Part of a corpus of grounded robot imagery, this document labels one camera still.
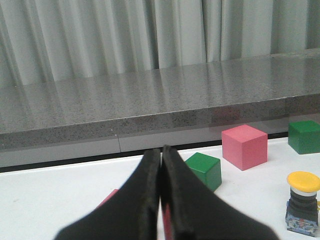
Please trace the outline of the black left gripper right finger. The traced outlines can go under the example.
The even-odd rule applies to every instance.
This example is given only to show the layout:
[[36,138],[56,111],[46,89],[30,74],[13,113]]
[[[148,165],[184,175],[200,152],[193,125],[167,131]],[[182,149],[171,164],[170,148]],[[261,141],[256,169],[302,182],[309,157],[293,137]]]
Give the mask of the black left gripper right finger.
[[231,207],[205,186],[173,147],[162,152],[161,205],[172,240],[276,240],[267,225]]

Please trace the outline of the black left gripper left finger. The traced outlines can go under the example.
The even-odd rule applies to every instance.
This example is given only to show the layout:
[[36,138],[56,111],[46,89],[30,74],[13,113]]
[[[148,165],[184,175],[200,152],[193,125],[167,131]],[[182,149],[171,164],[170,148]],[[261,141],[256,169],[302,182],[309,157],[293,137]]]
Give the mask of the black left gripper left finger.
[[155,240],[159,212],[159,149],[147,150],[124,185],[90,214],[60,230],[57,240]]

